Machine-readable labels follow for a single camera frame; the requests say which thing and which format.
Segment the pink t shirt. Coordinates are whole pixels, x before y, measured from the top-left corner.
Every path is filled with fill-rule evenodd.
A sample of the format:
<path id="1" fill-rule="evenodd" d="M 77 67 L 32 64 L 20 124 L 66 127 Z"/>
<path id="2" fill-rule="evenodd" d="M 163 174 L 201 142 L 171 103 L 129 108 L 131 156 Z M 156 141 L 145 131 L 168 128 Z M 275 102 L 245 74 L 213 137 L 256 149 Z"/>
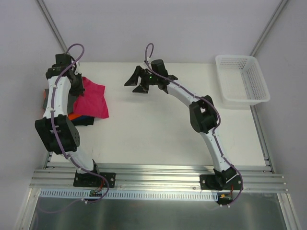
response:
<path id="1" fill-rule="evenodd" d="M 82 77 L 84 93 L 77 97 L 73 104 L 73 112 L 77 115 L 92 116 L 95 118 L 109 118 L 109 111 L 105 100 L 105 85 L 92 82 Z"/>

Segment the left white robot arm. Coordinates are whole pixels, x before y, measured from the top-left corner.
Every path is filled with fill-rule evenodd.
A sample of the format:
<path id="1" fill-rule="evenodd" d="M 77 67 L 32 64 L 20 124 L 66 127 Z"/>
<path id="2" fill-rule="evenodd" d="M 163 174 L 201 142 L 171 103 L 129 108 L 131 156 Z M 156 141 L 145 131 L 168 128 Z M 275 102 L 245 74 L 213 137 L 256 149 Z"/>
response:
<path id="1" fill-rule="evenodd" d="M 77 61 L 69 54 L 56 54 L 55 59 L 46 72 L 47 105 L 43 118 L 35 121 L 35 129 L 47 151 L 70 161 L 90 186 L 96 186 L 101 180 L 97 165 L 80 147 L 79 132 L 68 117 L 69 95 L 79 96 L 85 91 L 82 76 L 76 73 Z"/>

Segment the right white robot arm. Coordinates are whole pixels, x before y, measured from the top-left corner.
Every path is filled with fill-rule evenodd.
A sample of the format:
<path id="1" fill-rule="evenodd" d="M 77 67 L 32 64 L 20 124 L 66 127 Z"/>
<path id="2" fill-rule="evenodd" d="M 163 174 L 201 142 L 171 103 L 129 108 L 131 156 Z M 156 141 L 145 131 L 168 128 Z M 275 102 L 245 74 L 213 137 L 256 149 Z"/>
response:
<path id="1" fill-rule="evenodd" d="M 165 93 L 180 100 L 189 109 L 190 124 L 194 131 L 204 139 L 213 161 L 214 175 L 204 179 L 205 186 L 218 191 L 234 188 L 233 180 L 237 172 L 218 140 L 217 128 L 220 116 L 213 105 L 212 98 L 196 96 L 181 85 L 178 78 L 168 74 L 161 59 L 154 60 L 144 69 L 137 66 L 125 86 L 135 86 L 134 93 L 148 93 L 150 86 L 158 86 Z"/>

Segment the orange t shirt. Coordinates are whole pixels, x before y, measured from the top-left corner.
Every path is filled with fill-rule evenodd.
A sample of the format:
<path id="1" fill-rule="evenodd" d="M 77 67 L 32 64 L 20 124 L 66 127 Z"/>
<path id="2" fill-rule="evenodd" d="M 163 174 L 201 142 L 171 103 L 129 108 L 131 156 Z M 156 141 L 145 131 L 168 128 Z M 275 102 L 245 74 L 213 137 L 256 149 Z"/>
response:
<path id="1" fill-rule="evenodd" d="M 76 114 L 76 113 L 71 113 L 71 114 L 69 114 L 68 115 L 68 118 L 70 119 L 70 120 L 73 120 L 73 119 L 76 119 L 76 118 L 78 118 L 78 117 L 80 117 L 81 115 L 78 115 L 78 114 Z"/>

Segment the blue t shirt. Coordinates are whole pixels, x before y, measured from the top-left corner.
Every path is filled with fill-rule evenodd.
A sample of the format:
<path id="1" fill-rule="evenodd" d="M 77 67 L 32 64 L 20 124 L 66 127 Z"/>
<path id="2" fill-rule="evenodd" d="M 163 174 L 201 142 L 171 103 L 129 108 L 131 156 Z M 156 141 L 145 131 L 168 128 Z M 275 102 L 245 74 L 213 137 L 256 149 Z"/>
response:
<path id="1" fill-rule="evenodd" d="M 85 120 L 85 119 L 94 119 L 94 117 L 93 116 L 82 115 L 82 116 L 76 118 L 76 120 Z"/>

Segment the black t shirt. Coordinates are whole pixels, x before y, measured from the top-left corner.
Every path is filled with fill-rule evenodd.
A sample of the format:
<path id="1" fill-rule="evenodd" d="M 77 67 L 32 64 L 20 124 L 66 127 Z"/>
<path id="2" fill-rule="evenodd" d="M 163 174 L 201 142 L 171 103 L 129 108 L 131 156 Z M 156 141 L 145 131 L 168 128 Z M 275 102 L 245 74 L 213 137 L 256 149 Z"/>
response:
<path id="1" fill-rule="evenodd" d="M 85 119 L 85 120 L 76 120 L 76 119 L 73 119 L 72 120 L 72 123 L 75 125 L 75 126 L 91 126 L 94 124 L 94 119 Z"/>

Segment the white plastic basket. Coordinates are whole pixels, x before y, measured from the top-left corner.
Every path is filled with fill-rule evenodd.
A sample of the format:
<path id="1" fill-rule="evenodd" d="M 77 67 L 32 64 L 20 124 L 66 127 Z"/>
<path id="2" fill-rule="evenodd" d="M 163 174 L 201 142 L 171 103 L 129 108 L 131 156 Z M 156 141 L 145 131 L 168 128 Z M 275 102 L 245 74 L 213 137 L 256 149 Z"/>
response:
<path id="1" fill-rule="evenodd" d="M 254 106 L 271 97 L 257 59 L 244 55 L 215 57 L 222 101 L 231 107 Z"/>

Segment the aluminium rail frame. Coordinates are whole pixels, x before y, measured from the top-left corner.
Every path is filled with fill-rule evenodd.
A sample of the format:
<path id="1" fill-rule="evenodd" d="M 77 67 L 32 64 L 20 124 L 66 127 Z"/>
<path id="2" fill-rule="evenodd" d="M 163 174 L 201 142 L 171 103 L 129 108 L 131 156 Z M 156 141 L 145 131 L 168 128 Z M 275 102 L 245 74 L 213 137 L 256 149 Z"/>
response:
<path id="1" fill-rule="evenodd" d="M 81 149 L 100 170 L 116 174 L 122 190 L 199 191 L 200 175 L 212 173 L 205 142 L 189 123 L 188 108 L 157 87 L 148 94 L 124 86 L 135 63 L 82 63 L 81 72 L 105 85 L 110 117 L 80 127 Z M 167 70 L 197 94 L 210 95 L 221 114 L 221 144 L 243 175 L 246 193 L 288 193 L 262 153 L 249 107 L 225 107 L 214 64 L 168 63 Z"/>

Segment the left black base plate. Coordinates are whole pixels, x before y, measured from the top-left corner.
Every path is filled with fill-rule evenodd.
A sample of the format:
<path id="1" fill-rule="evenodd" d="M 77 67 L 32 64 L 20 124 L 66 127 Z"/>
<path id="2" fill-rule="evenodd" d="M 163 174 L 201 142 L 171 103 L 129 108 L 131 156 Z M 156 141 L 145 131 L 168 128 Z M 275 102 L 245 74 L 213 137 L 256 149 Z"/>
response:
<path id="1" fill-rule="evenodd" d="M 116 173 L 114 172 L 100 172 L 102 177 L 106 179 L 110 188 L 115 187 Z M 98 176 L 91 175 L 90 173 L 75 173 L 73 186 L 74 187 L 99 187 L 103 183 L 103 188 L 107 188 L 107 184 L 102 178 Z"/>

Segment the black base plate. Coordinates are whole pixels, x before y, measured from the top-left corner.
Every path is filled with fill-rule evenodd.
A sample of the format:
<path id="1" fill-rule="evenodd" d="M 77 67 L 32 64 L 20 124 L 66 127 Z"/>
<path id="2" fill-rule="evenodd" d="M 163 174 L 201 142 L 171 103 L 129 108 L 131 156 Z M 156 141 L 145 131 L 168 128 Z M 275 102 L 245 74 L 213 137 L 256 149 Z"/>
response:
<path id="1" fill-rule="evenodd" d="M 110 188 L 115 187 L 116 173 L 114 172 L 100 172 L 102 177 L 106 179 Z M 73 186 L 74 187 L 99 187 L 103 183 L 103 188 L 107 188 L 107 184 L 102 178 L 98 176 L 91 175 L 90 173 L 75 173 Z"/>
<path id="2" fill-rule="evenodd" d="M 200 175 L 200 186 L 202 190 L 240 190 L 242 185 L 242 179 L 239 175 L 236 175 L 227 182 L 215 174 Z"/>

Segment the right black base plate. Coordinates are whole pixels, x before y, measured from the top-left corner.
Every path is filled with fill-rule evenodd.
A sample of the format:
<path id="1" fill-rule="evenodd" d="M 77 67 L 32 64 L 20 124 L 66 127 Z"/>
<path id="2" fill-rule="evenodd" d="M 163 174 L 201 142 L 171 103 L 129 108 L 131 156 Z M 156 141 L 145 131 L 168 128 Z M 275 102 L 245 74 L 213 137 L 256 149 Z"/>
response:
<path id="1" fill-rule="evenodd" d="M 200 186 L 202 190 L 240 190 L 242 185 L 242 179 L 239 175 L 236 175 L 227 182 L 215 174 L 200 175 Z"/>

